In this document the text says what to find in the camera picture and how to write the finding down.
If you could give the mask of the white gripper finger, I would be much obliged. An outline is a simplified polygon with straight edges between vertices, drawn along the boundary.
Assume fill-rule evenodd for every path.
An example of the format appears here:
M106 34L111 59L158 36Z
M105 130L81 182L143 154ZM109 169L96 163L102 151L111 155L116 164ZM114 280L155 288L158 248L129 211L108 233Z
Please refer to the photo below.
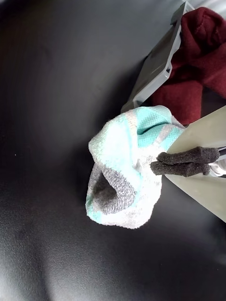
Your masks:
M162 173L174 185L193 198L222 221L226 221L226 179L196 174L183 177Z
M226 145L225 106L191 123L157 160L168 165L180 163L209 164L220 157Z

